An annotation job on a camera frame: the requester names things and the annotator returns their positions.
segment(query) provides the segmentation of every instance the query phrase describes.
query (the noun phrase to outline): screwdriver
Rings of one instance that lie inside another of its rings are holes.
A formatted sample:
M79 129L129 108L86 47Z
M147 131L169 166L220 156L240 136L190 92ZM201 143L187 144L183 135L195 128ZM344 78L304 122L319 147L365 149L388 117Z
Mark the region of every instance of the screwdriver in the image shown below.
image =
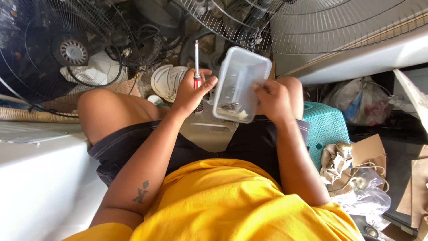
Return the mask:
M198 40L195 41L195 77L193 88L197 89L201 87L202 85L202 78L199 74L199 43ZM202 114L202 111L204 110L204 98L201 99L201 102L199 103L198 107L195 109L195 114Z

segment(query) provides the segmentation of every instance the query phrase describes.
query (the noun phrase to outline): plastic bag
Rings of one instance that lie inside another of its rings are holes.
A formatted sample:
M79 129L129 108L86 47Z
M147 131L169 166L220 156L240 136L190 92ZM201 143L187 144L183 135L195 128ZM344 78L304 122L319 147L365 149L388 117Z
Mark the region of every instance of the plastic bag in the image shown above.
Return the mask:
M368 224L382 230L385 225L382 214L391 206L391 198L377 187L382 183L373 169L359 169L349 182L352 190L333 197L332 201L348 214L365 216Z
M344 81L322 101L342 111L345 120L362 126L381 124L389 117L389 97L370 76Z

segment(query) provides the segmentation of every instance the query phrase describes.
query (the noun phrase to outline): teal plastic stool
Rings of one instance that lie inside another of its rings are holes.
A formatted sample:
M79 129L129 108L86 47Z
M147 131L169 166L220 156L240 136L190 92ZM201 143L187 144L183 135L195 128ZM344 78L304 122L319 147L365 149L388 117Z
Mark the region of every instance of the teal plastic stool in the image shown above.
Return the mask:
M349 143L348 129L340 110L316 102L304 102L303 121L311 124L308 134L309 155L321 170L322 150L327 144Z

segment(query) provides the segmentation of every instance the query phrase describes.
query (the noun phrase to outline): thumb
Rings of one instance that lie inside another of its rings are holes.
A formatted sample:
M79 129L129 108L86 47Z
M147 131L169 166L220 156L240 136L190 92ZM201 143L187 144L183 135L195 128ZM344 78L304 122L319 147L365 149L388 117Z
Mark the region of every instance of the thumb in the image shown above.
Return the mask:
M217 77L213 76L207 80L197 89L198 95L201 96L201 98L208 93L212 88L214 88L215 84L217 83L218 79Z
M262 86L258 85L258 84L253 85L253 89L256 92L256 95L257 95L257 97L259 98L260 101L265 100L267 98L267 96L269 95L265 91L265 89Z

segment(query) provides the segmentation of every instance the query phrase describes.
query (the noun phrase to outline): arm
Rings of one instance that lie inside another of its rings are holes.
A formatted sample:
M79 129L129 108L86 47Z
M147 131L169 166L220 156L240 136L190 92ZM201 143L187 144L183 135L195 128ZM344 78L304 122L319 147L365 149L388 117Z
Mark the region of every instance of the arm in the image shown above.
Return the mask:
M200 72L202 76L211 74L204 69ZM107 190L91 227L102 223L122 223L135 229L143 222L162 185L183 121L217 82L217 78L211 78L195 90L193 76L194 69L181 81L175 102L165 118L120 170Z
M306 149L287 88L275 81L267 81L265 87L269 93L260 86L256 86L256 93L260 107L277 128L276 151L284 193L297 194L310 206L328 203L330 195Z

